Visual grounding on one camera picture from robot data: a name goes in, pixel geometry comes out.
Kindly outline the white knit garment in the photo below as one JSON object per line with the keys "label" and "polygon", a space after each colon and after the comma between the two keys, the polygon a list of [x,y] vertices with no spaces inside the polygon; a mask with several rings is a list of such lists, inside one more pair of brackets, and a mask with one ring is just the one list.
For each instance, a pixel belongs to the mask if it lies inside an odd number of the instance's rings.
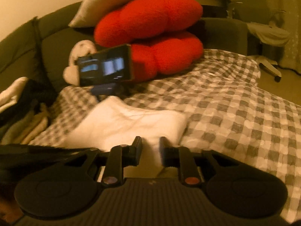
{"label": "white knit garment", "polygon": [[129,106],[116,96],[100,102],[62,141],[65,148],[95,147],[108,152],[112,147],[131,145],[142,138],[142,154],[138,166],[124,169],[126,178],[175,178],[176,168],[164,168],[159,141],[166,137],[172,146],[179,146],[187,126],[185,114],[172,110],[148,110]]}

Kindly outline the stack of folded clothes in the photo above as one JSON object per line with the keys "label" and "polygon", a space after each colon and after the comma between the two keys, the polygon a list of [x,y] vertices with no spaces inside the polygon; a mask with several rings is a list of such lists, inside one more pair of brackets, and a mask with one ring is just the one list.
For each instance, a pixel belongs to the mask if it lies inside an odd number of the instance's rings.
{"label": "stack of folded clothes", "polygon": [[25,76],[15,80],[1,92],[1,144],[20,143],[41,132],[56,98],[56,91],[43,83]]}

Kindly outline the grey white checkered bedspread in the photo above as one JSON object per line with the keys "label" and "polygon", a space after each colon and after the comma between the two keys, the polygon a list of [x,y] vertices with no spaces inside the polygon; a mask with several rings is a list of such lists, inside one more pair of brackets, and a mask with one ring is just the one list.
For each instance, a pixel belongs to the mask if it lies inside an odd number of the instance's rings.
{"label": "grey white checkered bedspread", "polygon": [[281,179],[288,189],[281,216],[300,219],[300,106],[262,90],[258,64],[239,54],[205,50],[172,77],[134,84],[119,103],[157,114],[143,135],[141,162],[126,176],[173,173],[159,161],[159,134],[193,152],[212,149]]}

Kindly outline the black phone stand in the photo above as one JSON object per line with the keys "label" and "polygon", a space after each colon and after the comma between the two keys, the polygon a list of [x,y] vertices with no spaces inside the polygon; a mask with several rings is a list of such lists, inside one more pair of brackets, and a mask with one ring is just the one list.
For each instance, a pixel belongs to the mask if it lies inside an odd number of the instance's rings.
{"label": "black phone stand", "polygon": [[127,85],[123,83],[109,83],[93,86],[90,90],[94,96],[107,95],[107,96],[120,96],[129,95],[130,91]]}

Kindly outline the smartphone showing video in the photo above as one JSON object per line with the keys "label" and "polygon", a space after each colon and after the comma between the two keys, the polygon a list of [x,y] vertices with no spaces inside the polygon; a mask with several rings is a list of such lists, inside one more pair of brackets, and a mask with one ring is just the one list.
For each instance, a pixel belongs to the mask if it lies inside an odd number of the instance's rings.
{"label": "smartphone showing video", "polygon": [[131,46],[106,48],[77,59],[80,86],[127,82],[134,79]]}

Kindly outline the lower red puffy cushion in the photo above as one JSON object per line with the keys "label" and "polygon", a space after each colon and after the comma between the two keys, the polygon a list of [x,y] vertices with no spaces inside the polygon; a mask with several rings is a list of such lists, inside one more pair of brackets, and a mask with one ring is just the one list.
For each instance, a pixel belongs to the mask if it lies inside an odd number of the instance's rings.
{"label": "lower red puffy cushion", "polygon": [[195,35],[180,31],[133,43],[131,50],[133,81],[141,83],[186,70],[203,55],[204,47]]}

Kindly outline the red puffy cushion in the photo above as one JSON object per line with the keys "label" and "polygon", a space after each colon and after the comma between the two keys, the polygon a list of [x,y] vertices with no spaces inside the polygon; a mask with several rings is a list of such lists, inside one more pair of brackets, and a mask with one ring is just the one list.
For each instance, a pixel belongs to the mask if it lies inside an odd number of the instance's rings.
{"label": "red puffy cushion", "polygon": [[195,35],[180,31],[133,43],[131,50],[133,81],[141,83],[186,70],[203,55],[204,47]]}
{"label": "red puffy cushion", "polygon": [[202,15],[203,7],[196,0],[132,0],[98,22],[94,41],[102,47],[114,47],[182,31]]}

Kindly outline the dark green sofa backrest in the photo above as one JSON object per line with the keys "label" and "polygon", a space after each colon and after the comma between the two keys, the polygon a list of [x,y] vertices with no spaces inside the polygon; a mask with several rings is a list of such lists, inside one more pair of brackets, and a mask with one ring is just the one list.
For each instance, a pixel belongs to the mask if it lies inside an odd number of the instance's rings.
{"label": "dark green sofa backrest", "polygon": [[79,7],[77,2],[34,17],[1,41],[1,90],[23,76],[56,92],[68,85],[63,70],[72,48],[81,40],[93,40],[94,28],[69,27]]}

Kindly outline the white swivel office chair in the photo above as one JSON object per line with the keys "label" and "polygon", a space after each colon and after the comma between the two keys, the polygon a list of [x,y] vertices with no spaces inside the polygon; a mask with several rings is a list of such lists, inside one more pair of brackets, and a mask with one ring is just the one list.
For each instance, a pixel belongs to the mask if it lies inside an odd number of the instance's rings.
{"label": "white swivel office chair", "polygon": [[266,0],[228,0],[228,18],[238,19],[247,25],[249,33],[256,37],[261,45],[284,47],[290,39],[290,33],[277,26],[275,15],[284,10],[272,10]]}

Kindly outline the upper red puffy cushion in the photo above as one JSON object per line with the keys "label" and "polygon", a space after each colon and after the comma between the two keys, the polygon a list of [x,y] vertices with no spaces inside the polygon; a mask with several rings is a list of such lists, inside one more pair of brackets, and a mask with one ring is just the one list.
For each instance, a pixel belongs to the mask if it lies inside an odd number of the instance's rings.
{"label": "upper red puffy cushion", "polygon": [[98,22],[94,41],[102,47],[114,47],[182,31],[202,15],[203,7],[196,0],[132,0]]}

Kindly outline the grey star pattern curtain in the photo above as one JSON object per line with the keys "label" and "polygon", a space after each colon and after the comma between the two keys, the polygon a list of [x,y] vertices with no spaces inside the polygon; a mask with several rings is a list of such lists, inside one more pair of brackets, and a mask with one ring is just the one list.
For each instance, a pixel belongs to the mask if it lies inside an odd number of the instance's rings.
{"label": "grey star pattern curtain", "polygon": [[283,28],[290,33],[290,39],[284,48],[281,67],[300,74],[300,0],[281,0]]}

